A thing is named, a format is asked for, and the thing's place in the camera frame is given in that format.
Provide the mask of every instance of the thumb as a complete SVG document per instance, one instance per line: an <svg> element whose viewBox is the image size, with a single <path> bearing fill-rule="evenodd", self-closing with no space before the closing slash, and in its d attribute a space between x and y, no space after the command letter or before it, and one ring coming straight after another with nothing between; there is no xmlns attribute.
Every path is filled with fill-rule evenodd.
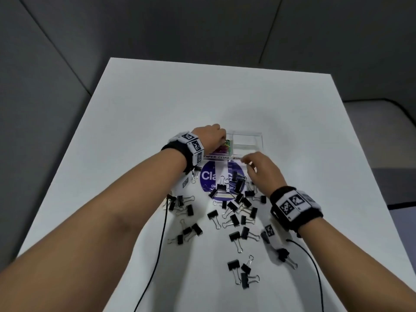
<svg viewBox="0 0 416 312"><path fill-rule="evenodd" d="M254 167L252 167L251 164L246 164L246 165L247 165L247 174L248 174L248 176L250 176L250 179L252 180L253 183L256 183L257 174L256 174L256 171L254 170Z"/></svg>

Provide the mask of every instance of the clear plastic container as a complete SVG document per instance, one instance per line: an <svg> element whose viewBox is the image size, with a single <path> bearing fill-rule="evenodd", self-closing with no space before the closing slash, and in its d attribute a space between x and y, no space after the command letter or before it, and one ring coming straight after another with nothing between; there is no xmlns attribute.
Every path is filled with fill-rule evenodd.
<svg viewBox="0 0 416 312"><path fill-rule="evenodd" d="M204 160L239 161L246 154L263 151L263 137L259 132L227 130L226 139L224 145L204 156Z"/></svg>

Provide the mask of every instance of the person's right arm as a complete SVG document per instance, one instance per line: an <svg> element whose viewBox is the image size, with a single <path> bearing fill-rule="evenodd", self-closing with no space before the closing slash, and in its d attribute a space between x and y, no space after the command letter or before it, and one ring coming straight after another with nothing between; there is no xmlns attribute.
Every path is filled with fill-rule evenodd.
<svg viewBox="0 0 416 312"><path fill-rule="evenodd" d="M268 198L287 185L280 169L264 154L252 153L241 161ZM416 293L326 220L311 220L298 232L348 311L416 311Z"/></svg>

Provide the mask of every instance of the person's left hand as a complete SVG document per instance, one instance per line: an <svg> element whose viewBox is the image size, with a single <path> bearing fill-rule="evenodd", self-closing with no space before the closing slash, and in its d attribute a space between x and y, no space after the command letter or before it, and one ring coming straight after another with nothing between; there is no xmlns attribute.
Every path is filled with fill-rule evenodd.
<svg viewBox="0 0 416 312"><path fill-rule="evenodd" d="M227 134L226 130L224 128L221 129L220 125L217 123L212 126L206 125L205 127L197 127L192 133L197 135L199 140L201 140L205 149L205 155L210 154L216 148L224 144Z"/></svg>

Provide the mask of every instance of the hand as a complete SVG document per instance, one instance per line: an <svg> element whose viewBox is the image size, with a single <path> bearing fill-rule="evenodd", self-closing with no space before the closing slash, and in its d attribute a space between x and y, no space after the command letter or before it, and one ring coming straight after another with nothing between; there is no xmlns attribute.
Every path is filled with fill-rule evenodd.
<svg viewBox="0 0 416 312"><path fill-rule="evenodd" d="M205 154L210 154L226 141L226 130L221 129L219 124L197 127L192 133L199 137L205 149Z"/></svg>
<svg viewBox="0 0 416 312"><path fill-rule="evenodd" d="M287 186L280 169L263 153L247 154L242 157L241 162L247 164L247 173L251 180L268 198L276 189Z"/></svg>

